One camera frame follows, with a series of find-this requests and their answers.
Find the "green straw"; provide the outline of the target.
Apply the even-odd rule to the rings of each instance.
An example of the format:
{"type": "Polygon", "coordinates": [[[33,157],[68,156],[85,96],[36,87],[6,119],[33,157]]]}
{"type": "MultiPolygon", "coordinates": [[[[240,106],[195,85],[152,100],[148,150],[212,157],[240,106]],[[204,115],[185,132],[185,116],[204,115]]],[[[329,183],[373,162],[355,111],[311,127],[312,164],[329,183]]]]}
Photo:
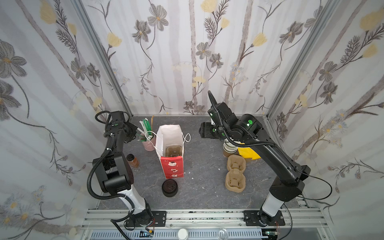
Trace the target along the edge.
{"type": "Polygon", "coordinates": [[[152,136],[153,136],[152,127],[151,127],[151,124],[147,118],[143,119],[143,128],[144,128],[145,136],[147,138],[152,138],[152,136]]]}

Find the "brown syrup bottle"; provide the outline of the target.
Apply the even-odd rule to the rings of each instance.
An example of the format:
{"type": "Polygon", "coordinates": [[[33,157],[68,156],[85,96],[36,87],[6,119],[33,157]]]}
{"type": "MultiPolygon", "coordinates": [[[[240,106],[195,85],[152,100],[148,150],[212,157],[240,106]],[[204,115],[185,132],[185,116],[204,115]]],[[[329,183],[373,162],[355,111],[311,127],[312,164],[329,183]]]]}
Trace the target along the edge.
{"type": "Polygon", "coordinates": [[[139,163],[138,159],[133,154],[128,154],[126,159],[132,168],[138,168],[139,167],[140,163],[139,163]]]}

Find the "red white paper bag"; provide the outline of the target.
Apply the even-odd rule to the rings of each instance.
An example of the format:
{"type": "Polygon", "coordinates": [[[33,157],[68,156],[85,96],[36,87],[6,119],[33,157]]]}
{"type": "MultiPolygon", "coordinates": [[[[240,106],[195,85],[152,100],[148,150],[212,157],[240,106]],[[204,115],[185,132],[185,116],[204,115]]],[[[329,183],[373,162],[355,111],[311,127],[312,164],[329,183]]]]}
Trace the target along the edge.
{"type": "Polygon", "coordinates": [[[184,135],[180,125],[162,125],[157,132],[144,131],[146,140],[155,139],[152,144],[159,158],[166,179],[183,178],[185,142],[191,135],[184,135]]]}

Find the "single pulp cup carrier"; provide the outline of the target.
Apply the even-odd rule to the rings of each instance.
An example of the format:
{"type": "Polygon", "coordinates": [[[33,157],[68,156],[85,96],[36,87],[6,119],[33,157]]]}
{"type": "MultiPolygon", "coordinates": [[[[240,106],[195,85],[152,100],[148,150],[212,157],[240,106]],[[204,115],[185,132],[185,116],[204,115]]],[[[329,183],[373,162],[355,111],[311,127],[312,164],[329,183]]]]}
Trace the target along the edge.
{"type": "Polygon", "coordinates": [[[166,157],[173,158],[173,157],[170,157],[170,153],[173,153],[173,152],[179,153],[178,157],[182,156],[183,155],[183,147],[182,146],[169,146],[169,147],[167,147],[166,157]]]}

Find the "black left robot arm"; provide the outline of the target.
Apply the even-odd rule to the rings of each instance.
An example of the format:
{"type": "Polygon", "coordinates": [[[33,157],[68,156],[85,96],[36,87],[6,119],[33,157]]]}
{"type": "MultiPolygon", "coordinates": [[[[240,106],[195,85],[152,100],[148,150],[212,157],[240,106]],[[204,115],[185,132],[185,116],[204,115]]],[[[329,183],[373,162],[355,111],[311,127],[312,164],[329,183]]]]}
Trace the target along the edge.
{"type": "Polygon", "coordinates": [[[87,190],[97,200],[120,199],[130,212],[124,218],[111,220],[117,226],[124,222],[124,227],[153,227],[155,218],[147,201],[140,196],[134,186],[134,174],[129,161],[123,153],[124,144],[134,140],[138,127],[126,119],[123,111],[101,111],[95,115],[97,122],[104,125],[103,136],[107,139],[106,147],[92,162],[92,169],[87,178],[87,190]]]}

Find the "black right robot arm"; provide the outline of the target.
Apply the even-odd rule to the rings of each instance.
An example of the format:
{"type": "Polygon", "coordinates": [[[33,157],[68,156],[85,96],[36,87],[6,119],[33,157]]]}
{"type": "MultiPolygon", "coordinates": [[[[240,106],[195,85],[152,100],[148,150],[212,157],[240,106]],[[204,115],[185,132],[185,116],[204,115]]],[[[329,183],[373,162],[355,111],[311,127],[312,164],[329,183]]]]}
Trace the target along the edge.
{"type": "Polygon", "coordinates": [[[255,217],[245,217],[245,220],[259,227],[277,226],[281,207],[303,193],[304,181],[311,177],[310,167],[290,158],[253,115],[238,118],[226,103],[218,103],[212,92],[208,92],[208,96],[212,104],[208,110],[211,122],[201,124],[201,137],[225,140],[237,148],[250,148],[276,174],[260,210],[255,217]]]}

